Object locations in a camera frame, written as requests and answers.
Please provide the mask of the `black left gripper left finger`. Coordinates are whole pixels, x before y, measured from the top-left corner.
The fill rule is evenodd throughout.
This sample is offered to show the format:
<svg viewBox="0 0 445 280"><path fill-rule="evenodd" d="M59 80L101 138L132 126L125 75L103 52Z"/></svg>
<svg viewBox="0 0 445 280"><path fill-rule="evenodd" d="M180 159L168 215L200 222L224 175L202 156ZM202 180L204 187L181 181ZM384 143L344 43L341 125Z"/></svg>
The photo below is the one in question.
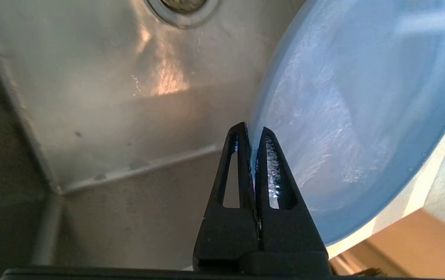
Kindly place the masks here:
<svg viewBox="0 0 445 280"><path fill-rule="evenodd" d="M237 154L239 206L224 207L230 162ZM240 271L240 259L259 248L258 217L245 122L226 135L215 181L193 250L194 271Z"/></svg>

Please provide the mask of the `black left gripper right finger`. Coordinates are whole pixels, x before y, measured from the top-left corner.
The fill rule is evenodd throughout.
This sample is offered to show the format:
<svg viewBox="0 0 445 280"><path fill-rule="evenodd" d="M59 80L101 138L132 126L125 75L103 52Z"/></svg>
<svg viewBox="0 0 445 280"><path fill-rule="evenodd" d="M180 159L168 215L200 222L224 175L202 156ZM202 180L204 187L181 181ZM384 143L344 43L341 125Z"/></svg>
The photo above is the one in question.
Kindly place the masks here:
<svg viewBox="0 0 445 280"><path fill-rule="evenodd" d="M264 128L255 165L256 273L327 273L329 256L276 135Z"/></svg>

